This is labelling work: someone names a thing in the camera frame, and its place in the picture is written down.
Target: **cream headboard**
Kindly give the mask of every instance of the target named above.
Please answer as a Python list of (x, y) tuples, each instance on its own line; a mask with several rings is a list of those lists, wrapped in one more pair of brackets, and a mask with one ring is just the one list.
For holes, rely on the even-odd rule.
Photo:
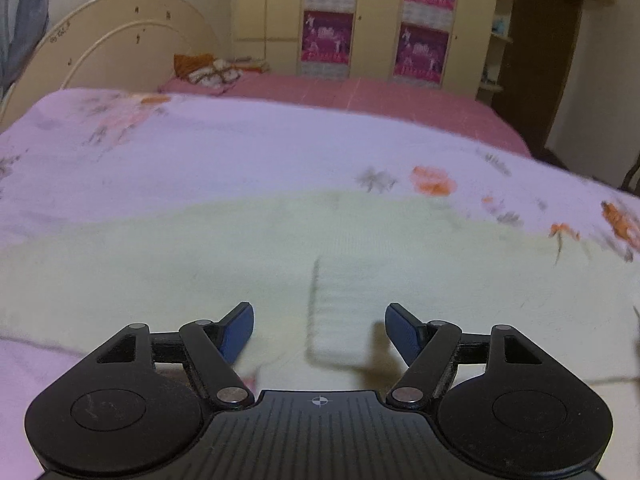
[(55, 90), (154, 92), (172, 76), (174, 54), (219, 51), (212, 28), (184, 0), (92, 0), (37, 46), (2, 104), (0, 128)]

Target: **shelf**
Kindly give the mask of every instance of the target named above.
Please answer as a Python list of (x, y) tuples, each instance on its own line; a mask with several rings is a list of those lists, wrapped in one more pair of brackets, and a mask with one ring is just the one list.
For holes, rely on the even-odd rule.
[(504, 88), (502, 88), (500, 85), (494, 83), (480, 83), (480, 86), (478, 88), (481, 90), (486, 90), (487, 92), (493, 92), (494, 94), (500, 93), (502, 92), (502, 90), (504, 90)]
[(505, 41), (507, 43), (513, 43), (513, 40), (509, 36), (503, 36), (501, 34), (496, 34), (495, 32), (491, 33), (491, 37), (496, 40)]

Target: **gray curtain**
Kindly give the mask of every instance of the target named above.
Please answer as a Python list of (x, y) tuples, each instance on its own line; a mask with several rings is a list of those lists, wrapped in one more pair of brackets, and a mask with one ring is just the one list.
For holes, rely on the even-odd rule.
[(2, 64), (2, 90), (20, 77), (31, 53), (49, 24), (49, 0), (19, 0), (15, 13), (14, 38)]
[(3, 95), (2, 78), (6, 66), (11, 37), (9, 35), (9, 0), (0, 0), (0, 98)]

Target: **screw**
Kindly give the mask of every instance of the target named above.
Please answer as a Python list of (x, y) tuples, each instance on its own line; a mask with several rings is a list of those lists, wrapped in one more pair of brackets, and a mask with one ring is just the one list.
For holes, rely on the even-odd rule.
[(418, 402), (423, 397), (423, 394), (418, 388), (404, 386), (393, 390), (391, 396), (399, 402)]
[(228, 402), (229, 404), (237, 404), (245, 400), (249, 394), (246, 390), (238, 388), (237, 386), (230, 386), (228, 388), (222, 388), (216, 394), (218, 399), (222, 402)]

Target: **bed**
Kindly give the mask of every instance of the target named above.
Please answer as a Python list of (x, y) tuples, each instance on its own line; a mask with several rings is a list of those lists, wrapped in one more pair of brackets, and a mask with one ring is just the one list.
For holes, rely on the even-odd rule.
[[(403, 111), (413, 97), (381, 101), (377, 83), (266, 76), (224, 98), (150, 93), (174, 52), (216, 44), (188, 4), (162, 2), (81, 9), (114, 21), (88, 18), (95, 33), (73, 57), (57, 47), (79, 18), (54, 28), (5, 103), (6, 478), (41, 471), (22, 430), (31, 399), (132, 321), (176, 330), (249, 300), (257, 327), (237, 370), (256, 390), (384, 390), (402, 369), (375, 337), (390, 298), (468, 332), (523, 331), (607, 401), (600, 471), (640, 478), (637, 198), (537, 163), (507, 130), (504, 145), (479, 142), (463, 123), (484, 108), (429, 127), (416, 103)], [(178, 39), (151, 42), (145, 64), (152, 30)], [(115, 59), (120, 75), (105, 78)], [(57, 75), (41, 80), (46, 66)]]

